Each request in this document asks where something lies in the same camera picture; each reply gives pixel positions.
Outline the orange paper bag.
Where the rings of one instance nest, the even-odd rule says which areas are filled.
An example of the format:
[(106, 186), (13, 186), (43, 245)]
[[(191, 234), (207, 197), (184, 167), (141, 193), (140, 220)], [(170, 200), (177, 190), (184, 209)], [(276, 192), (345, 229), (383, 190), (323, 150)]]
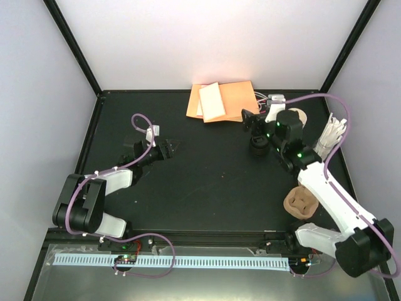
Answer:
[(226, 114), (219, 117), (218, 121), (242, 122), (242, 109), (254, 114), (259, 113), (259, 105), (251, 81), (225, 83), (219, 85), (219, 89)]

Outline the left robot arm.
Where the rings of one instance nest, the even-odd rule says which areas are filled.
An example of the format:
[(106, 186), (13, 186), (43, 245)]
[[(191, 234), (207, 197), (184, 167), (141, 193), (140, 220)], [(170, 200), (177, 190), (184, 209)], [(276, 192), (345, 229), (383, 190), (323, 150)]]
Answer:
[(178, 142), (165, 139), (156, 142), (149, 152), (147, 148), (147, 142), (140, 140), (120, 157), (117, 167), (94, 176), (70, 174), (53, 211), (53, 224), (64, 228), (68, 220), (72, 232), (109, 236), (120, 250), (130, 249), (135, 236), (127, 230), (127, 221), (105, 212), (105, 198), (136, 185), (144, 167), (172, 158)]

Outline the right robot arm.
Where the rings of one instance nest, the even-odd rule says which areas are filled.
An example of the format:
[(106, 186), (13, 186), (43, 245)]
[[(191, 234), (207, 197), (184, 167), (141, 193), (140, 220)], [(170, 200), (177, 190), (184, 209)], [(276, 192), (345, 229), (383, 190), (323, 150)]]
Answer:
[(372, 270), (392, 257), (394, 228), (362, 208), (325, 169), (322, 158), (303, 140), (298, 112), (282, 110), (274, 119), (242, 110), (245, 131), (251, 131), (250, 148), (257, 156), (273, 150), (284, 168), (323, 206), (337, 231), (305, 223), (285, 236), (286, 248), (298, 253), (316, 249), (336, 260), (351, 277)]

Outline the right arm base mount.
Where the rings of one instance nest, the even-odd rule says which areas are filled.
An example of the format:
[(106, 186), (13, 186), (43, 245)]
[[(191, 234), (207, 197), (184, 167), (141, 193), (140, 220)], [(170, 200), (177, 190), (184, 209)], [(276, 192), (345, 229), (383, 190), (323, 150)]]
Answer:
[(304, 256), (313, 254), (309, 247), (301, 246), (292, 232), (266, 232), (258, 244), (258, 248), (268, 254)]

